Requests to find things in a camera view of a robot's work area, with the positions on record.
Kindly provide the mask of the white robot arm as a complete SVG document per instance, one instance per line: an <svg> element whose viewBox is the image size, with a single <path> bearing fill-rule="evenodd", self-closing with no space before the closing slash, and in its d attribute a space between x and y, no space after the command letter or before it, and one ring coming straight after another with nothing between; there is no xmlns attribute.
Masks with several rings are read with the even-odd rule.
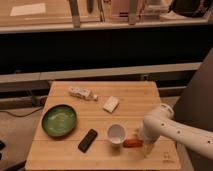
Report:
<svg viewBox="0 0 213 171"><path fill-rule="evenodd" d="M144 115L138 138L153 144L160 136L165 136L213 160L213 132L178 123L173 116L173 109L160 103Z"/></svg>

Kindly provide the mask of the dark robot base panel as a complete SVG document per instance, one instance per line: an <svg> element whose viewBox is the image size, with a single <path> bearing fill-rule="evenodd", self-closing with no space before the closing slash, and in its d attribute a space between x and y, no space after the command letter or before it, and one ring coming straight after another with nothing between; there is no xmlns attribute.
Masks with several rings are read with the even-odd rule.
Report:
<svg viewBox="0 0 213 171"><path fill-rule="evenodd" d="M213 47L173 110L179 123L213 133Z"/></svg>

